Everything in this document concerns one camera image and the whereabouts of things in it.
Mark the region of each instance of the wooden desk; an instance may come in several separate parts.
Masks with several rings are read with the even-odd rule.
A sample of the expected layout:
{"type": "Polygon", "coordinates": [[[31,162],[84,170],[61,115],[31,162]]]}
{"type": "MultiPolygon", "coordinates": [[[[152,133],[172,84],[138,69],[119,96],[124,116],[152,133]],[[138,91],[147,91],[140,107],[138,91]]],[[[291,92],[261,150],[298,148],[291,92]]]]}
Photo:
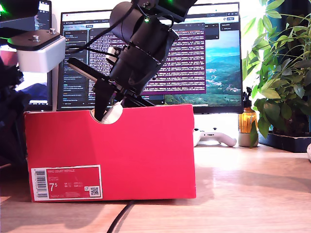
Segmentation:
{"type": "MultiPolygon", "coordinates": [[[[195,160],[197,199],[139,201],[116,232],[311,232],[307,154],[200,146],[195,160]]],[[[1,180],[1,232],[103,233],[125,204],[31,203],[25,172],[6,168],[1,180]]]]}

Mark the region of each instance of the white game controller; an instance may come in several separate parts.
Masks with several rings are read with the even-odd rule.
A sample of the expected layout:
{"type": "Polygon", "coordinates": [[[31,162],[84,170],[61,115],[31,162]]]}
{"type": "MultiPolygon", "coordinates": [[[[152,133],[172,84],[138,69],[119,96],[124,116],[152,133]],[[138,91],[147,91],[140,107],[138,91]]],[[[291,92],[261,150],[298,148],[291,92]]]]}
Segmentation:
{"type": "Polygon", "coordinates": [[[307,154],[308,154],[309,162],[311,163],[311,144],[308,145],[307,154]]]}
{"type": "Polygon", "coordinates": [[[233,139],[224,133],[207,133],[203,131],[193,132],[193,145],[195,147],[199,142],[206,141],[218,141],[219,143],[224,143],[229,147],[234,147],[237,143],[236,139],[233,139]]]}

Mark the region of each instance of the size label 7.5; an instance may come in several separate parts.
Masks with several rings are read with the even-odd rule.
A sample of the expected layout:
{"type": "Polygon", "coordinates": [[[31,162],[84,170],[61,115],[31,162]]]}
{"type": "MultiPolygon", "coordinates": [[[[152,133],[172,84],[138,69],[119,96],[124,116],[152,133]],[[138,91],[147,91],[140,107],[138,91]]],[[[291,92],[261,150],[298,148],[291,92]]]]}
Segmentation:
{"type": "Polygon", "coordinates": [[[35,201],[103,198],[101,166],[31,169],[35,201]]]}

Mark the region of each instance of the computer monitor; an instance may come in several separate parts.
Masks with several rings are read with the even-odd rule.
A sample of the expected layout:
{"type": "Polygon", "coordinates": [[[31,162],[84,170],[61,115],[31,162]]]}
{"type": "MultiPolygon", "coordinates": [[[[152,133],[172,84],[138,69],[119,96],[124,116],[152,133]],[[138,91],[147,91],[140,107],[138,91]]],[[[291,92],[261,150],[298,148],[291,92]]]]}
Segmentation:
{"type": "MultiPolygon", "coordinates": [[[[0,23],[0,28],[14,28],[25,31],[49,30],[52,27],[52,3],[49,0],[41,0],[39,11],[35,17],[29,17],[5,23],[0,23]]],[[[16,52],[9,46],[1,46],[1,53],[16,52]]],[[[31,95],[27,111],[51,111],[52,110],[52,72],[29,73],[23,72],[24,81],[16,88],[31,95]]]]}
{"type": "MultiPolygon", "coordinates": [[[[109,27],[111,11],[69,12],[61,15],[61,34],[67,45],[84,45],[109,27]]],[[[194,113],[241,113],[242,60],[239,3],[198,4],[190,8],[185,22],[174,25],[180,39],[166,64],[151,80],[143,97],[156,105],[193,104],[194,113]]],[[[109,33],[91,48],[107,51],[124,43],[109,33]]],[[[111,65],[105,56],[92,51],[74,56],[108,75],[111,65]]],[[[93,81],[69,68],[59,69],[58,110],[92,109],[93,81]]]]}

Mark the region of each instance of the amber glass bottle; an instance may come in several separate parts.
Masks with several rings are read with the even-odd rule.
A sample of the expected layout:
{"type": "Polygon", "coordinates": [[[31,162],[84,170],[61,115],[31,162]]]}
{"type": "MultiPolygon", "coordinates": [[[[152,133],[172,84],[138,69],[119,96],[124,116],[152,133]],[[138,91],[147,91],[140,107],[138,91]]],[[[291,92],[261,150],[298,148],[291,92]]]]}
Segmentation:
{"type": "Polygon", "coordinates": [[[251,133],[253,121],[257,127],[257,114],[251,107],[244,107],[244,113],[239,115],[239,133],[251,133]]]}
{"type": "Polygon", "coordinates": [[[250,133],[252,129],[252,124],[255,122],[256,130],[257,130],[257,114],[252,109],[252,102],[249,100],[251,96],[252,90],[251,88],[247,88],[247,93],[243,93],[243,106],[244,111],[239,115],[239,139],[238,144],[241,147],[250,147],[250,133]]]}

